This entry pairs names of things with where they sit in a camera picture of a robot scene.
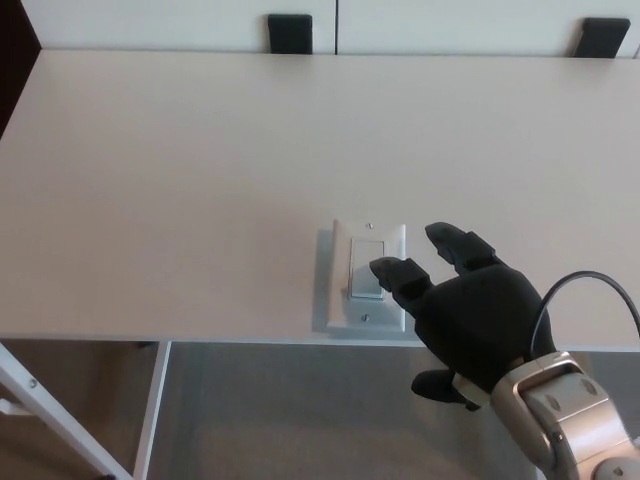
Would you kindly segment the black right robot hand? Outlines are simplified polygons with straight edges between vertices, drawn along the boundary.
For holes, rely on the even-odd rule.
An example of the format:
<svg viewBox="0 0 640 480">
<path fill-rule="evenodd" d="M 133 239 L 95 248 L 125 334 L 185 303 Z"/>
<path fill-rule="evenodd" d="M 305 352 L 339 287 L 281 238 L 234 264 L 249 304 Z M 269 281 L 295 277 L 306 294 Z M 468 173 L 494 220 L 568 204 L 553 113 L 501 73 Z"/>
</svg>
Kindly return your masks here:
<svg viewBox="0 0 640 480">
<path fill-rule="evenodd" d="M 455 376 L 491 393 L 517 364 L 555 352 L 550 318 L 539 311 L 542 298 L 525 275 L 476 233 L 445 222 L 426 226 L 425 233 L 456 277 L 435 284 L 411 258 L 381 257 L 369 268 L 444 365 L 419 373 L 412 392 L 474 411 L 479 402 L 455 387 Z"/>
</svg>

